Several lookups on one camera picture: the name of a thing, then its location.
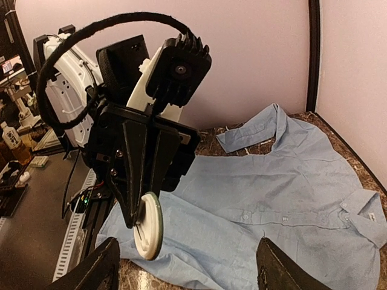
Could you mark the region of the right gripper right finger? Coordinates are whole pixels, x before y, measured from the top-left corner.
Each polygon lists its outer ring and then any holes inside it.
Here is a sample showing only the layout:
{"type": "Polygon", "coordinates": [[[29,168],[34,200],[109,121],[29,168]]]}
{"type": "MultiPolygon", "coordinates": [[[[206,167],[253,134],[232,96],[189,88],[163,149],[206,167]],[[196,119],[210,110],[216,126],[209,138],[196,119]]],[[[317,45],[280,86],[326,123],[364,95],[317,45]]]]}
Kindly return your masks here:
{"type": "Polygon", "coordinates": [[[263,237],[256,250],[259,289],[329,290],[307,274],[269,238],[263,237]]]}

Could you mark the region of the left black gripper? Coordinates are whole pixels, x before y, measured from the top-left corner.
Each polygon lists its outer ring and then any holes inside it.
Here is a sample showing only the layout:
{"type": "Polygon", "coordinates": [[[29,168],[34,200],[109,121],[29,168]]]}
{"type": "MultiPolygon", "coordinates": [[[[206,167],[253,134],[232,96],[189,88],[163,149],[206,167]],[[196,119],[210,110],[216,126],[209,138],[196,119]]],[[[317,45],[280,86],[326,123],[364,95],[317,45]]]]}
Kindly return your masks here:
{"type": "Polygon", "coordinates": [[[194,128],[115,103],[100,105],[83,151],[85,163],[118,201],[127,228],[137,220],[143,192],[176,189],[195,159],[194,128]]]}

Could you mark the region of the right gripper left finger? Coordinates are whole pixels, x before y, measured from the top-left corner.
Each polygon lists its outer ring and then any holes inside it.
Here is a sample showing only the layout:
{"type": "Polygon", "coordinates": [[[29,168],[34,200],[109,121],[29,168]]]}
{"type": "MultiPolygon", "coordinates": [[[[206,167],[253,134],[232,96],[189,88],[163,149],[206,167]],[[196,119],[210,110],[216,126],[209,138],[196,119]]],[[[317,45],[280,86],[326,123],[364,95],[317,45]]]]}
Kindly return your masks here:
{"type": "Polygon", "coordinates": [[[120,249],[110,237],[70,272],[47,289],[118,289],[120,249]]]}

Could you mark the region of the round floral brooch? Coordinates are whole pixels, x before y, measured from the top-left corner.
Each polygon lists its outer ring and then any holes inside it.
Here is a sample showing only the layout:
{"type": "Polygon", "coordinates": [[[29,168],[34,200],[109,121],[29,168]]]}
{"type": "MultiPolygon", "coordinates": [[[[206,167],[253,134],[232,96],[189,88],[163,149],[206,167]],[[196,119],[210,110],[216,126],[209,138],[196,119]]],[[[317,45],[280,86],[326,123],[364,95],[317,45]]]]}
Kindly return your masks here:
{"type": "Polygon", "coordinates": [[[138,216],[134,225],[134,242],[139,255],[145,260],[155,260],[163,242],[163,214],[160,201],[153,192],[140,199],[138,216]]]}

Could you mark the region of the light blue shirt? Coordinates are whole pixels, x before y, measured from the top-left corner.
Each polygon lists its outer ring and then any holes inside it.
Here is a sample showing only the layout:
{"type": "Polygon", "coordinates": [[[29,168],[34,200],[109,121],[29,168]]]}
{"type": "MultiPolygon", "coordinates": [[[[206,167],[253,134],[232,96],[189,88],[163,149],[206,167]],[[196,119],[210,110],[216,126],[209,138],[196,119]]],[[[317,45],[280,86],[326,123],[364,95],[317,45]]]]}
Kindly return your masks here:
{"type": "Polygon", "coordinates": [[[375,289],[386,219],[379,194],[316,126],[272,104],[217,136],[225,156],[198,156],[175,191],[161,192],[164,239],[142,259],[113,206],[96,242],[191,289],[256,289],[255,253],[266,237],[331,289],[375,289]]]}

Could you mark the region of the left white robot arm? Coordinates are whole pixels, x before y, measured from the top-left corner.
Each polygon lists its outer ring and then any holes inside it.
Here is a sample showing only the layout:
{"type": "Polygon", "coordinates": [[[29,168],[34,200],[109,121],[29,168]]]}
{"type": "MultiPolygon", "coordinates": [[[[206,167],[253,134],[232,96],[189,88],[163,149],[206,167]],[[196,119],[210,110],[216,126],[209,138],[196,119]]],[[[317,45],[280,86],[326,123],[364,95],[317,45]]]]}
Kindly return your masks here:
{"type": "Polygon", "coordinates": [[[136,36],[96,57],[90,61],[73,45],[42,69],[40,112],[51,127],[73,135],[128,228],[160,228],[159,194],[176,189],[200,142],[180,115],[211,67],[209,47],[184,33],[150,56],[136,36]]]}

